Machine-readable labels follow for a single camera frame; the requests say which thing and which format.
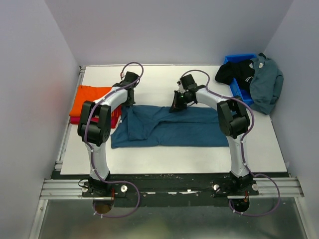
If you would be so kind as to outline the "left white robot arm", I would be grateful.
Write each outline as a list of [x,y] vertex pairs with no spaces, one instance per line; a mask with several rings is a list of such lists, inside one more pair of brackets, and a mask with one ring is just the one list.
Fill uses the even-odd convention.
[[88,150],[90,175],[88,188],[98,196],[110,193],[107,182],[110,170],[106,160],[106,142],[111,133],[111,115],[120,105],[134,104],[134,88],[140,76],[133,72],[121,75],[121,81],[114,84],[107,94],[94,101],[85,101],[82,105],[77,133]]

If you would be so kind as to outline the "pink t shirt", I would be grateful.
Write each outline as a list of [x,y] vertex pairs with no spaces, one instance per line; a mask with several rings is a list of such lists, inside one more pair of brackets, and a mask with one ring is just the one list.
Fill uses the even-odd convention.
[[[116,127],[121,114],[122,114],[121,113],[121,106],[118,106],[111,114],[111,128]],[[74,117],[74,116],[70,117],[71,124],[78,124],[79,121],[80,121],[80,117]]]

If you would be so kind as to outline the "grey blue t shirt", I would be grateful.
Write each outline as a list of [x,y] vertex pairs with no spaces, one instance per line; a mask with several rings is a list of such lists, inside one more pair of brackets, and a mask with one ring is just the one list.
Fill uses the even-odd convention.
[[264,53],[259,53],[252,61],[255,73],[249,88],[253,100],[251,108],[269,115],[281,95],[284,76],[277,63]]

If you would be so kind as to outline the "orange t shirt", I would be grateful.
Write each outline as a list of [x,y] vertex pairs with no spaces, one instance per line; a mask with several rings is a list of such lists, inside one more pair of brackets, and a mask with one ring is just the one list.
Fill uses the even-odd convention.
[[82,105],[85,101],[95,101],[110,92],[111,87],[92,87],[79,85],[75,95],[70,117],[80,117]]

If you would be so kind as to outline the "teal blue t shirt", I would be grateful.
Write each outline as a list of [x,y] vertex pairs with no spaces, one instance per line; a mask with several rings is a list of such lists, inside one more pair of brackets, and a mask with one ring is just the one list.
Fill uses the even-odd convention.
[[121,123],[111,135],[111,148],[185,146],[228,147],[217,111],[189,107],[170,113],[169,107],[131,106],[122,109]]

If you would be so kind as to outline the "black t shirt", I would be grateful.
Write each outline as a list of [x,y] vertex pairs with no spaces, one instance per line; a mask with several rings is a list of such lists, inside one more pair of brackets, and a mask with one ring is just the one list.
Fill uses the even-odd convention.
[[246,59],[240,62],[227,62],[223,64],[216,73],[215,81],[229,85],[236,79],[241,89],[250,91],[250,84],[253,80],[255,70],[253,61]]

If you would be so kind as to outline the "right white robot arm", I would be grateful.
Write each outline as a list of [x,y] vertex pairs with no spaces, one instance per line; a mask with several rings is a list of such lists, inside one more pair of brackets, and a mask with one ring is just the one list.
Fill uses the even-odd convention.
[[179,89],[174,91],[171,113],[187,109],[189,103],[202,103],[217,111],[219,126],[227,138],[231,155],[229,189],[233,194],[241,195],[252,181],[244,152],[245,136],[251,124],[246,105],[240,96],[222,96],[210,91],[207,86],[197,85],[191,74],[182,75],[177,84]]

